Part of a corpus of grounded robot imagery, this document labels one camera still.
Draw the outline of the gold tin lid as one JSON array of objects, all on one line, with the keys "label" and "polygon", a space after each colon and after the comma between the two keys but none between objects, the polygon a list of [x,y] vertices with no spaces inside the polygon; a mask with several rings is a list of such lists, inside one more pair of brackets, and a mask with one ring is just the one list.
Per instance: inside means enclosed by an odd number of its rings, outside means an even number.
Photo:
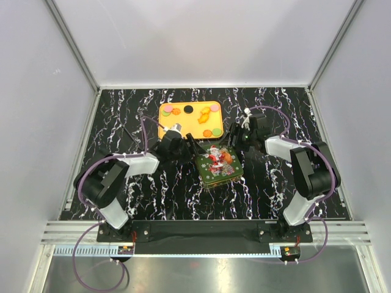
[{"label": "gold tin lid", "polygon": [[203,149],[205,154],[197,156],[195,164],[204,188],[212,189],[241,179],[244,171],[232,147],[215,144]]}]

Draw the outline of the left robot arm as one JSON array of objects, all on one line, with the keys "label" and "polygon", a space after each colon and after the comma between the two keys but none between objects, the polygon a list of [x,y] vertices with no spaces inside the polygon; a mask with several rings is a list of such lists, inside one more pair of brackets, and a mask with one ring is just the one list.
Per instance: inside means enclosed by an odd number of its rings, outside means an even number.
[{"label": "left robot arm", "polygon": [[138,154],[100,152],[95,162],[82,169],[73,181],[81,203],[94,208],[102,221],[111,226],[111,235],[124,242],[131,237],[130,217],[117,195],[127,178],[152,175],[172,161],[185,164],[206,151],[191,134],[182,137],[168,130],[150,150]]}]

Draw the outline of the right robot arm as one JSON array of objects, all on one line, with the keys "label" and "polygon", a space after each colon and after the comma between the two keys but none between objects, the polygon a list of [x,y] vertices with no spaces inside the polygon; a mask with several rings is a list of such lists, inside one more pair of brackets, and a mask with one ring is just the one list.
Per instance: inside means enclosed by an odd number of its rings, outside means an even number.
[{"label": "right robot arm", "polygon": [[232,123],[221,143],[236,152],[253,147],[291,164],[296,192],[283,210],[282,223],[277,227],[279,238],[285,242],[298,237],[298,226],[307,222],[315,206],[340,186],[341,177],[326,143],[297,142],[273,134],[263,114],[246,117],[242,123]]}]

